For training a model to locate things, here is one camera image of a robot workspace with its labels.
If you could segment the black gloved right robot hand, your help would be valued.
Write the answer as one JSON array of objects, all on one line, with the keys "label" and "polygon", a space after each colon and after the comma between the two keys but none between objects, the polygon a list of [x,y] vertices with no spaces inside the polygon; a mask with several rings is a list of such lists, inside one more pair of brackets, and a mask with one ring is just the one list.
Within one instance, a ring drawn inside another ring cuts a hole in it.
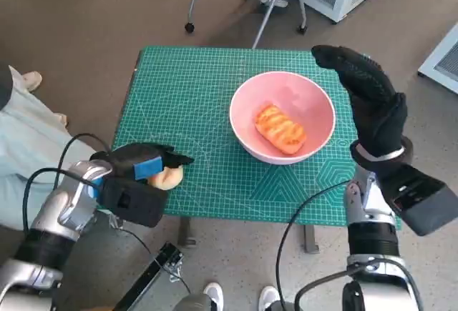
[{"label": "black gloved right robot hand", "polygon": [[401,149],[406,95],[395,91],[381,66],[344,46],[316,45],[311,53],[317,65],[338,74],[349,93],[359,144],[374,157]]}]

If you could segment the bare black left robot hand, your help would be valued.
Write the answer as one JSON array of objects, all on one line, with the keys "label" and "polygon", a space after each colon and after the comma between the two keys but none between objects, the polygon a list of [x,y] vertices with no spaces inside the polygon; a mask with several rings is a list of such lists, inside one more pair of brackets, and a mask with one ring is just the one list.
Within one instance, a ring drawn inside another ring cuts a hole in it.
[{"label": "bare black left robot hand", "polygon": [[194,162],[193,158],[178,154],[172,146],[151,142],[127,144],[110,152],[107,159],[116,176],[135,181],[159,174],[166,167],[175,169]]}]

